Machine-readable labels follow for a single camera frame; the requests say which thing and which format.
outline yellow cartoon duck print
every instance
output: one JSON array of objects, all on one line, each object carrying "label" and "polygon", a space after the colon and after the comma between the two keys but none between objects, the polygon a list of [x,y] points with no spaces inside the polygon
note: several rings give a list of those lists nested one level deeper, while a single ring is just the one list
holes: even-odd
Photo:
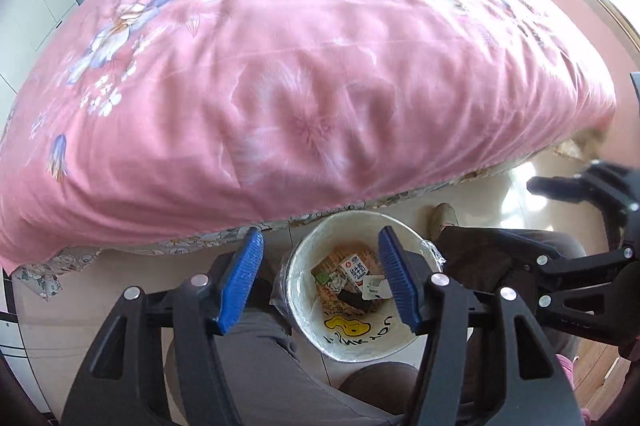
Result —
[{"label": "yellow cartoon duck print", "polygon": [[336,327],[340,327],[345,336],[350,338],[357,338],[358,336],[364,336],[369,330],[371,325],[363,323],[358,319],[346,319],[343,316],[334,316],[324,322],[324,326],[330,330],[334,330]]}]

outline green object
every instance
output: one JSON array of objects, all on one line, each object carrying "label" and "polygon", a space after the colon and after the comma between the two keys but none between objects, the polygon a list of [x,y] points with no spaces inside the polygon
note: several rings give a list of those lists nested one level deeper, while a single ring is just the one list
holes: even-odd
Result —
[{"label": "green object", "polygon": [[331,281],[331,276],[324,271],[320,271],[316,274],[316,281],[321,285],[327,285]]}]

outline pink wall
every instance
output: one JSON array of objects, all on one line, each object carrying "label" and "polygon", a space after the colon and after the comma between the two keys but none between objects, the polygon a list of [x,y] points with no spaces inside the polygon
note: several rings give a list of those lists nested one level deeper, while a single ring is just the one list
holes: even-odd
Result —
[{"label": "pink wall", "polygon": [[640,54],[597,0],[553,0],[587,36],[609,68],[618,109],[602,150],[609,161],[640,167],[640,115],[630,72],[640,70]]}]

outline white tile floor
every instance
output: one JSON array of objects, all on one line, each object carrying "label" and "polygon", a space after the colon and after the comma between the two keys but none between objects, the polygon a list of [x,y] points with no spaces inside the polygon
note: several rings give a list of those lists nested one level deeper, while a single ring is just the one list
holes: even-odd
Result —
[{"label": "white tile floor", "polygon": [[[576,237],[588,253],[607,250],[604,226],[592,207],[569,205],[532,197],[524,184],[534,174],[569,176],[577,164],[540,154],[508,174],[479,179],[428,193],[418,199],[380,209],[425,236],[431,209],[440,202],[452,203],[460,225],[565,231]],[[275,265],[312,226],[273,231],[265,235],[266,255]],[[147,293],[175,287],[190,275],[205,271],[219,253],[233,247],[203,250],[180,256],[149,257],[108,252],[81,273],[63,279],[64,290],[50,302],[43,301],[21,282],[14,282],[15,302],[24,346],[53,413],[60,417],[82,358],[113,303],[129,285],[140,285]],[[163,334],[169,340],[170,331]],[[340,383],[359,364],[323,359],[308,342],[299,338],[299,355],[305,369],[318,379]],[[412,343],[389,359],[417,365],[424,340]],[[172,404],[174,420],[185,424]]]}]

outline pink comforter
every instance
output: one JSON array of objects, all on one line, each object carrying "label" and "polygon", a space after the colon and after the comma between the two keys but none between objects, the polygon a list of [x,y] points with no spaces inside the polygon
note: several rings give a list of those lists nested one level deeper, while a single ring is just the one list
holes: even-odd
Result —
[{"label": "pink comforter", "polygon": [[0,143],[0,261],[397,193],[613,112],[549,0],[86,0]]}]

